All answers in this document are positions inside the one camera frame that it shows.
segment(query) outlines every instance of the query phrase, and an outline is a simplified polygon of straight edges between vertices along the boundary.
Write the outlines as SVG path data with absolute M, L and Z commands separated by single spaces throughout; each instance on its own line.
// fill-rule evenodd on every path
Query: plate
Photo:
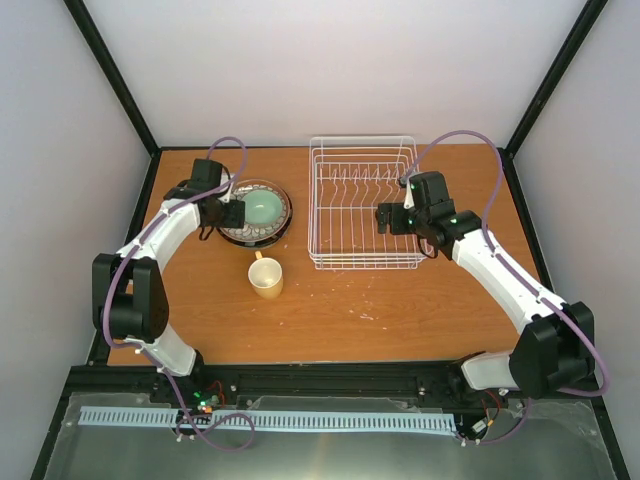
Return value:
M 220 228 L 228 241 L 243 247 L 264 247 L 275 243 L 291 223 L 289 196 L 266 180 L 244 180 L 231 191 L 231 198 L 245 202 L 243 228 Z

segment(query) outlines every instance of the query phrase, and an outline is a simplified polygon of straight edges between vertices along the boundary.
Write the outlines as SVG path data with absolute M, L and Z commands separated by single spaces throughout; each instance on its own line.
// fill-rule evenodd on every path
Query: cable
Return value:
M 485 390 L 484 393 L 489 395 L 493 399 L 495 404 L 496 404 L 496 414 L 491 419 L 491 421 L 493 422 L 498 417 L 498 414 L 500 413 L 500 400 L 498 400 L 498 397 L 496 397 L 495 394 L 491 390 Z
M 432 260 L 433 260 L 434 258 L 436 258 L 436 255 L 427 255 L 427 252 L 424 250 L 424 247 L 422 246 L 422 239 L 421 239 L 419 236 L 417 236 L 417 235 L 416 235 L 416 241 L 418 242 L 418 250 L 420 250 L 420 253 L 421 253 L 422 255 L 424 255 L 425 257 L 430 258 L 430 259 L 432 259 Z M 427 245 L 428 245 L 429 247 L 431 247 L 431 252 L 432 252 L 432 253 L 433 253 L 433 252 L 435 252 L 435 249 L 434 249 L 431 245 L 429 245 L 428 243 L 427 243 Z
M 531 413 L 532 405 L 533 405 L 533 400 L 528 398 L 527 399 L 527 404 L 525 405 L 524 411 L 522 412 L 522 417 L 520 418 L 520 421 L 516 424 L 515 427 L 513 427 L 507 433 L 505 433 L 504 435 L 502 435 L 502 436 L 500 436 L 498 438 L 494 438 L 492 440 L 482 440 L 478 445 L 495 445 L 496 443 L 504 442 L 505 440 L 513 437 L 516 433 L 518 433 L 520 431 L 520 429 L 524 425 L 524 422 L 527 421 L 527 418 L 529 418 L 529 415 Z
M 493 438 L 491 440 L 484 440 L 484 436 L 483 436 L 482 439 L 476 440 L 475 444 L 478 445 L 478 446 L 479 445 L 495 445 L 497 443 L 502 443 L 505 440 L 513 437 L 516 433 L 518 433 L 520 431 L 520 429 L 524 426 L 524 423 L 529 418 L 529 415 L 531 414 L 531 407 L 532 406 L 533 406 L 533 400 L 528 398 L 527 399 L 527 404 L 524 406 L 524 408 L 522 410 L 522 417 L 520 418 L 520 420 L 518 421 L 518 423 L 516 424 L 515 427 L 513 427 L 511 430 L 509 430 L 504 435 L 501 435 L 498 438 Z M 463 447 L 466 446 L 466 444 L 467 444 L 467 439 L 466 438 L 464 438 L 458 432 L 454 432 L 453 436 L 462 442 L 462 446 Z
M 109 285 L 109 290 L 107 291 L 107 298 L 105 299 L 104 310 L 102 312 L 102 334 L 104 336 L 105 341 L 107 342 L 107 344 L 111 348 L 118 349 L 118 348 L 127 348 L 127 347 L 135 347 L 136 346 L 136 344 L 132 344 L 132 343 L 121 343 L 121 344 L 115 343 L 113 341 L 113 337 L 111 336 L 111 330 L 110 330 L 109 321 L 108 321 L 108 319 L 110 317 L 110 314 L 111 314 L 111 306 L 113 304 L 113 298 L 115 296 L 116 289 L 118 287 L 118 284 L 120 283 L 120 279 L 122 278 L 122 274 L 124 273 L 125 268 L 127 267 L 128 263 L 131 261 L 131 258 L 136 254 L 136 252 L 140 249 L 140 247 L 142 247 L 144 242 L 155 231 L 155 229 L 158 228 L 158 226 L 160 226 L 160 224 L 162 222 L 164 222 L 172 213 L 174 213 L 176 210 L 184 207 L 185 205 L 188 205 L 188 204 L 193 203 L 193 202 L 197 202 L 198 200 L 206 198 L 209 195 L 214 195 L 216 193 L 222 192 L 227 186 L 230 186 L 232 183 L 234 183 L 236 178 L 238 178 L 244 172 L 245 168 L 247 167 L 247 161 L 248 161 L 247 147 L 244 145 L 244 143 L 242 143 L 242 141 L 240 139 L 238 139 L 236 137 L 222 137 L 222 138 L 219 138 L 218 140 L 216 140 L 213 143 L 213 145 L 211 145 L 209 150 L 207 151 L 207 157 L 206 157 L 207 160 L 209 160 L 209 157 L 211 156 L 211 153 L 216 149 L 216 147 L 218 145 L 220 145 L 222 142 L 226 142 L 226 141 L 235 142 L 242 149 L 242 163 L 240 164 L 240 168 L 238 169 L 236 174 L 233 176 L 233 178 L 228 176 L 227 181 L 224 182 L 223 184 L 221 184 L 221 185 L 219 185 L 219 186 L 217 186 L 217 187 L 215 187 L 215 188 L 213 188 L 211 190 L 208 190 L 208 191 L 203 192 L 203 193 L 199 193 L 198 195 L 194 195 L 191 198 L 183 200 L 182 202 L 179 202 L 176 205 L 174 205 L 173 207 L 169 208 L 166 212 L 162 212 L 161 215 L 158 215 L 158 217 L 155 218 L 145 228 L 145 230 L 143 231 L 142 235 L 140 235 L 140 238 L 138 239 L 138 243 L 133 245 L 131 250 L 129 250 L 129 252 L 127 252 L 125 257 L 120 262 L 120 265 L 118 265 L 118 268 L 116 269 L 116 271 L 115 271 L 115 273 L 113 275 L 113 279 L 111 280 L 111 284 Z M 175 379 L 171 375 L 171 372 L 169 372 L 165 368 L 164 365 L 159 364 L 145 350 L 143 350 L 143 353 L 151 361 L 151 363 L 158 368 L 159 372 L 162 372 L 162 373 L 164 373 L 166 375 L 167 379 L 169 380 L 169 384 L 173 388 L 173 391 L 174 391 L 174 393 L 176 395 L 176 398 L 178 399 L 178 403 L 180 404 L 180 407 L 181 407 L 182 411 L 184 412 L 184 418 L 186 418 L 187 422 L 193 427 L 193 429 L 196 432 L 196 435 L 198 435 L 205 443 L 207 443 L 211 447 L 213 447 L 213 448 L 215 448 L 217 450 L 221 450 L 223 452 L 234 452 L 234 451 L 243 450 L 243 449 L 247 448 L 251 444 L 251 442 L 253 441 L 254 434 L 255 434 L 255 425 L 253 424 L 253 421 L 251 420 L 251 418 L 249 416 L 243 414 L 243 413 L 232 413 L 230 415 L 227 415 L 226 417 L 223 417 L 218 422 L 216 422 L 213 425 L 211 425 L 207 430 L 205 430 L 205 432 L 211 431 L 212 429 L 214 429 L 215 427 L 217 427 L 221 423 L 226 422 L 230 418 L 240 417 L 240 418 L 243 418 L 244 420 L 246 420 L 247 423 L 249 424 L 249 427 L 251 428 L 251 437 L 249 438 L 247 443 L 245 443 L 244 445 L 242 445 L 241 447 L 239 447 L 237 449 L 236 448 L 229 449 L 229 448 L 226 448 L 226 447 L 221 447 L 219 445 L 216 445 L 215 443 L 213 443 L 209 439 L 207 439 L 204 436 L 205 432 L 200 432 L 200 430 L 193 423 L 192 416 L 189 413 L 189 410 L 188 410 L 188 408 L 186 406 L 184 398 L 182 397 L 182 394 L 180 393 L 180 389 L 178 388 L 178 384 L 176 383 Z
M 404 175 L 404 177 L 402 177 L 401 180 L 406 181 L 409 178 L 409 176 L 414 172 L 414 170 L 418 166 L 418 163 L 420 163 L 420 161 L 425 157 L 427 153 L 429 153 L 433 149 L 433 147 L 435 147 L 441 141 L 449 137 L 453 137 L 455 135 L 471 135 L 472 137 L 479 138 L 484 143 L 489 145 L 489 147 L 491 148 L 491 151 L 496 157 L 496 160 L 498 163 L 498 179 L 496 180 L 496 186 L 494 187 L 493 192 L 489 197 L 489 201 L 487 202 L 487 205 L 485 206 L 484 211 L 482 212 L 482 235 L 484 236 L 484 239 L 487 242 L 489 249 L 494 254 L 494 256 L 498 259 L 498 261 L 504 266 L 504 268 L 506 268 L 507 271 L 511 273 L 511 275 L 516 280 L 518 280 L 518 282 L 520 282 L 529 292 L 531 292 L 532 295 L 538 297 L 539 295 L 538 290 L 533 285 L 531 285 L 522 275 L 520 275 L 518 271 L 515 268 L 513 268 L 513 266 L 511 266 L 511 264 L 500 253 L 496 253 L 496 246 L 493 244 L 493 242 L 491 241 L 491 238 L 489 237 L 489 227 L 487 224 L 487 220 L 489 219 L 489 211 L 491 210 L 491 207 L 493 206 L 493 203 L 495 202 L 496 197 L 498 196 L 498 192 L 500 191 L 500 187 L 502 186 L 502 179 L 504 178 L 504 173 L 502 171 L 502 158 L 500 157 L 500 152 L 498 152 L 498 148 L 495 146 L 495 144 L 491 140 L 489 140 L 488 137 L 484 136 L 481 133 L 474 132 L 473 130 L 455 130 L 453 132 L 440 135 L 433 142 L 431 142 L 429 146 L 425 148 L 422 151 L 422 153 L 420 153 L 420 155 L 418 155 L 418 158 L 416 158 L 416 160 L 413 162 L 411 167 L 409 167 L 409 170 Z M 578 328 L 578 326 L 575 323 L 573 323 L 573 321 L 567 316 L 567 314 L 564 313 L 558 307 L 556 307 L 553 303 L 551 303 L 551 301 L 549 301 L 544 297 L 540 297 L 539 301 L 545 306 L 547 306 L 553 313 L 558 315 L 560 320 L 562 320 L 571 329 L 571 331 L 573 331 L 573 333 L 576 334 L 576 336 L 585 345 L 585 347 L 587 347 L 587 350 L 589 350 L 589 353 L 595 359 L 596 363 L 598 364 L 598 367 L 600 367 L 600 372 L 602 372 L 602 386 L 597 390 L 578 390 L 575 388 L 560 388 L 558 389 L 558 391 L 563 393 L 568 393 L 571 395 L 578 395 L 582 397 L 599 397 L 601 395 L 604 395 L 607 392 L 607 390 L 609 390 L 609 386 L 611 383 L 610 381 L 611 375 L 609 374 L 609 369 L 607 368 L 606 364 L 604 363 L 604 360 L 600 356 L 600 353 L 596 350 L 595 345 L 587 338 L 587 336 L 582 332 L 582 330 L 580 330 L 580 328 Z

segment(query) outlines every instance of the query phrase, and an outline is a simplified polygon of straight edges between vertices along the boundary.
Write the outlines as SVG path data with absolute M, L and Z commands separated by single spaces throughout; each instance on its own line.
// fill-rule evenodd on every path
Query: silver metal surface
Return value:
M 507 442 L 460 447 L 451 437 L 405 433 L 268 433 L 240 453 L 221 453 L 169 429 L 78 426 L 80 402 L 70 404 L 46 478 L 153 479 L 614 479 L 593 412 L 577 401 L 540 405 Z M 132 406 L 107 399 L 93 405 Z M 513 426 L 509 413 L 494 435 Z M 227 447 L 246 432 L 217 431 Z

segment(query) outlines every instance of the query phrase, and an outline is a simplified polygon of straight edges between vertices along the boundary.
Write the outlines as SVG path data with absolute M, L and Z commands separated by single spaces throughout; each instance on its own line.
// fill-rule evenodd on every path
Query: green plate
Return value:
M 244 198 L 244 219 L 252 225 L 271 225 L 282 214 L 280 197 L 269 190 L 254 190 Z

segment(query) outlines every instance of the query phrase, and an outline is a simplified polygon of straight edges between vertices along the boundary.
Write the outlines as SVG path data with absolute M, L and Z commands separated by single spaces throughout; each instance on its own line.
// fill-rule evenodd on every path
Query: white wall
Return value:
M 148 155 L 61 1 L 0 4 L 0 465 L 29 478 Z
M 164 146 L 458 128 L 505 144 L 583 4 L 87 1 Z
M 606 396 L 640 478 L 640 3 L 609 2 L 516 158 L 554 285 L 596 316 Z

